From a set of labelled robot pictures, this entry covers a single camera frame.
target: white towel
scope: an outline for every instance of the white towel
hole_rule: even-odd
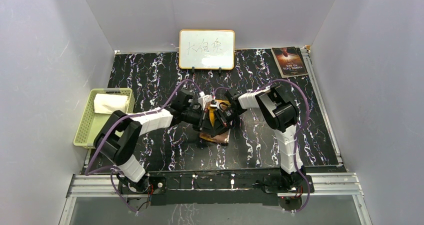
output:
[[[112,114],[116,110],[121,110],[125,113],[128,103],[128,96],[98,93],[94,98],[94,113]]]

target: book cover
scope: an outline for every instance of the book cover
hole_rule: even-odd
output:
[[[271,52],[283,78],[308,74],[301,50],[298,47],[272,48]]]

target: plastic basket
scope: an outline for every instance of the plastic basket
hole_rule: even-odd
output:
[[[126,95],[129,97],[129,104],[125,112],[127,114],[133,112],[135,99],[131,88],[96,88],[91,90],[73,140],[75,146],[94,149],[94,139],[111,116],[110,114],[94,113],[94,98],[96,94]]]

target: black marble tabletop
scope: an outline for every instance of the black marble tabletop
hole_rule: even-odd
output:
[[[270,49],[237,50],[234,63],[233,70],[223,71],[221,75],[216,70],[196,70],[193,74],[178,67],[177,52],[120,54],[114,59],[108,87],[132,88],[134,112],[139,113],[163,105],[184,79],[193,79],[206,94],[211,94],[217,87],[234,87],[246,92],[281,78]],[[309,126],[299,135],[303,163],[306,166],[337,165],[309,77],[291,77],[289,80],[303,89],[311,109]],[[303,121],[306,108],[302,97],[289,84],[281,84],[297,103],[299,119]],[[196,90],[192,84],[185,84],[183,88]],[[216,97],[223,98],[223,91]],[[148,171],[278,167],[277,140],[259,110],[246,111],[237,123],[230,131],[228,144],[205,141],[191,125],[182,122],[142,135],[134,154]],[[94,164],[99,168],[110,162],[100,154]]]

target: small whiteboard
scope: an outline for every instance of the small whiteboard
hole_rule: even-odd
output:
[[[179,32],[179,67],[182,69],[234,68],[235,33],[232,30]]]

